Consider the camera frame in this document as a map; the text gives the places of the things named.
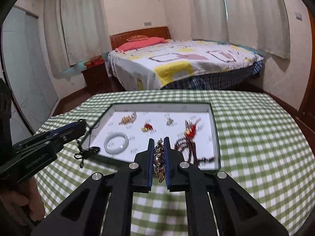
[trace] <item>hand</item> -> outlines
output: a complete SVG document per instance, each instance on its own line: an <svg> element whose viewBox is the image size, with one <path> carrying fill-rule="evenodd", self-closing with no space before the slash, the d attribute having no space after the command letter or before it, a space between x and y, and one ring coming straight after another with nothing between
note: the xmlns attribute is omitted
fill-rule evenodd
<svg viewBox="0 0 315 236"><path fill-rule="evenodd" d="M38 192L37 181L34 177L22 182L18 186L17 191L11 191L8 189L0 190L0 198L7 209L8 213L21 225L26 225L25 222L16 213L11 204L17 204L19 206L28 205L30 208L30 218L33 221L42 220L45 216L45 207Z"/></svg>

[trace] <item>red charm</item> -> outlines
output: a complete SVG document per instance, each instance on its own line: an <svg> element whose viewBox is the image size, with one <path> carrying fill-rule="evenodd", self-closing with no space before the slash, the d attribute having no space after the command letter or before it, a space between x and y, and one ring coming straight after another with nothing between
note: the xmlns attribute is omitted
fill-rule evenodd
<svg viewBox="0 0 315 236"><path fill-rule="evenodd" d="M151 124L146 123L146 124L144 125L144 127L143 127L141 130L142 130L143 132L148 132L148 131L153 130L153 127L152 127Z"/></svg>
<svg viewBox="0 0 315 236"><path fill-rule="evenodd" d="M146 124L144 125L144 127L145 127L146 129L153 130L153 127L152 127L151 124L146 123Z"/></svg>
<svg viewBox="0 0 315 236"><path fill-rule="evenodd" d="M193 139L193 138L195 137L196 132L197 132L197 126L196 126L196 124L197 124L199 121L200 121L200 119L197 120L195 124L192 124L191 121L186 121L186 122L185 122L185 125L186 125L185 137L186 137L187 139L190 139L190 140L191 140L191 139Z"/></svg>

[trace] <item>nightstand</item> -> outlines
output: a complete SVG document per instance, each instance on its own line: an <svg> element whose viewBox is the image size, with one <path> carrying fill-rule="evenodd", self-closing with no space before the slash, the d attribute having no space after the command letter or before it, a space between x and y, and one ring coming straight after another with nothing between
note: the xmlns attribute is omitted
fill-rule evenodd
<svg viewBox="0 0 315 236"><path fill-rule="evenodd" d="M84 70L83 76L89 92L110 92L111 84L107 75L105 63Z"/></svg>

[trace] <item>table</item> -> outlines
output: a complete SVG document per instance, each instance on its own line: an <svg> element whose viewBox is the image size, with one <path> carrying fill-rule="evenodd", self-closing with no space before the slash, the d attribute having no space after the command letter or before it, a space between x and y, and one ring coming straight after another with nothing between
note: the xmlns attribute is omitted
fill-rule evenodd
<svg viewBox="0 0 315 236"><path fill-rule="evenodd" d="M221 165L290 235L315 205L315 158L293 118L268 95L237 91L148 90L98 94L48 119L38 132L86 119L91 126L113 102L210 102L218 128ZM79 169L75 141L36 175L49 214L94 172L117 167L86 161ZM153 180L149 194L134 194L131 235L187 235L184 193Z"/></svg>

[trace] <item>metal screw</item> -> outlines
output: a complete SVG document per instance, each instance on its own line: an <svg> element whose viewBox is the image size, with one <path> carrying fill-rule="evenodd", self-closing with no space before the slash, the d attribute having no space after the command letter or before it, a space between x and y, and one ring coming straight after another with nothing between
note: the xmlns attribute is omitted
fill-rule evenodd
<svg viewBox="0 0 315 236"><path fill-rule="evenodd" d="M218 176L218 178L225 179L226 178L226 173L223 172L223 171L219 171L217 173L217 176Z"/></svg>
<svg viewBox="0 0 315 236"><path fill-rule="evenodd" d="M131 168L132 170L135 170L138 167L139 167L139 164L136 162L132 162L129 164L129 168Z"/></svg>
<svg viewBox="0 0 315 236"><path fill-rule="evenodd" d="M189 163L188 163L188 162L183 161L183 162L181 162L181 163L179 164L179 166L180 166L181 168L183 168L183 169L186 169L186 168L188 168L188 167L189 167Z"/></svg>
<svg viewBox="0 0 315 236"><path fill-rule="evenodd" d="M101 179L102 178L102 174L101 173L94 173L93 175L92 175L92 179L93 180L99 180L99 179Z"/></svg>

